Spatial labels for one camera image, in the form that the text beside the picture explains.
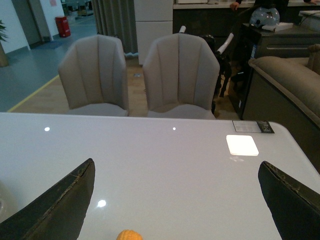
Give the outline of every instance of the yellow toy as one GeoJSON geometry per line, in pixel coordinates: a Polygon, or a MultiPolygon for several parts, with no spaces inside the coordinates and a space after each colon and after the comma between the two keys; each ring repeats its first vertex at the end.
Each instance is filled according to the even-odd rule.
{"type": "Polygon", "coordinates": [[[123,230],[116,240],[143,240],[142,236],[133,230],[123,230]]]}

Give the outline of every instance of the person's hand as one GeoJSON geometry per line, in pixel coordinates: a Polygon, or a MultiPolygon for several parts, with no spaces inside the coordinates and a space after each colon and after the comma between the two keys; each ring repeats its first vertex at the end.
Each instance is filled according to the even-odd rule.
{"type": "Polygon", "coordinates": [[[235,1],[235,2],[230,4],[230,8],[231,8],[232,11],[236,11],[238,9],[239,5],[240,4],[235,1]]]}
{"type": "Polygon", "coordinates": [[[317,5],[317,3],[320,3],[320,0],[311,0],[310,2],[308,2],[308,4],[313,4],[313,5],[317,5]]]}

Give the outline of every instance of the gray curtain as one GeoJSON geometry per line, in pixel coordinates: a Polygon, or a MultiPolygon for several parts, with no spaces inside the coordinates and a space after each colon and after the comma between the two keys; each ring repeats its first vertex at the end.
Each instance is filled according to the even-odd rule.
{"type": "Polygon", "coordinates": [[[135,6],[133,0],[91,0],[99,34],[117,37],[126,54],[137,53],[135,6]]]}

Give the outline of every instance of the green leaves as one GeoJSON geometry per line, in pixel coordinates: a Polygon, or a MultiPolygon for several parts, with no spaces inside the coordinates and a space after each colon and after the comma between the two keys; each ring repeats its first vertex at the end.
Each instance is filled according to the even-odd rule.
{"type": "Polygon", "coordinates": [[[8,36],[6,34],[4,34],[4,31],[6,30],[6,27],[4,25],[4,23],[2,22],[2,20],[0,20],[0,41],[5,41],[5,38],[7,38],[8,36]]]}

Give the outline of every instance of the beige chair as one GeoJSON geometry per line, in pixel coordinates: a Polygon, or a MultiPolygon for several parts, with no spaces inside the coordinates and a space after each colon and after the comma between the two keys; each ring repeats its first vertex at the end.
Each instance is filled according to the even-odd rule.
{"type": "Polygon", "coordinates": [[[156,39],[143,64],[148,117],[215,119],[220,65],[204,39],[176,33],[156,39]]]}
{"type": "Polygon", "coordinates": [[[127,68],[118,38],[77,40],[58,66],[71,115],[129,115],[127,68]]]}

